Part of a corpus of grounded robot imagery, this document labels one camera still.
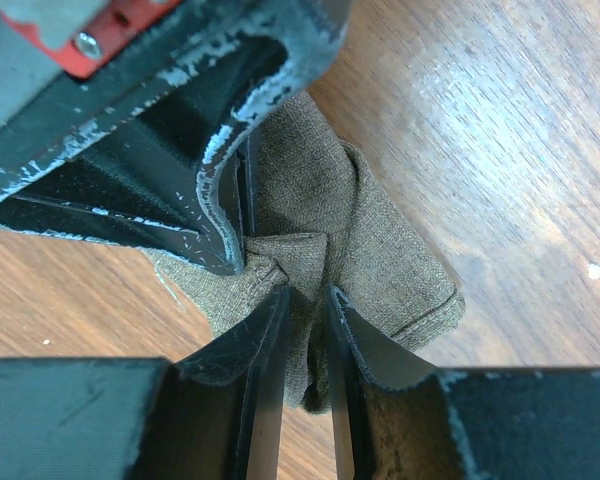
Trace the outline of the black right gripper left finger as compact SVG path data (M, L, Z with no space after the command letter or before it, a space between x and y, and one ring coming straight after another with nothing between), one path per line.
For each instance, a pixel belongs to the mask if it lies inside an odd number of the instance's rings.
M179 362L0 358L0 479L273 479L288 339L277 287Z

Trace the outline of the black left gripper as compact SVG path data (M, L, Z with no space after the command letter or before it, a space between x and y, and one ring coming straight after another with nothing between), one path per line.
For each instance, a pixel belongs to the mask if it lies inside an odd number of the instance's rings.
M0 1L0 227L245 264L239 147L332 64L346 1Z

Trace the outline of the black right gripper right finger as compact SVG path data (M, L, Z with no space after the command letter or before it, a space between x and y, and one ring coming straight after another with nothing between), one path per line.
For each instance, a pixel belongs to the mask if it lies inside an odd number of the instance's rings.
M442 368L325 292L341 479L600 479L600 368Z

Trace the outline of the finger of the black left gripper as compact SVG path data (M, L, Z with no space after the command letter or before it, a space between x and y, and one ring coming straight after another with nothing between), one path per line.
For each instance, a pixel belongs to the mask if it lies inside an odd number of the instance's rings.
M243 233L256 234L258 135L251 134L239 147L239 191Z

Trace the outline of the brown cloth napkin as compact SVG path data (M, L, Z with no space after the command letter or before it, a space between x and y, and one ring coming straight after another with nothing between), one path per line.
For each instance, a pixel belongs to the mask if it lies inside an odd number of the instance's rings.
M262 124L257 220L239 275L214 275L157 251L149 258L206 316L214 336L248 316L273 288L289 287L284 399L292 408L314 414L329 408L327 285L412 351L464 315L464 298L445 265L307 93Z

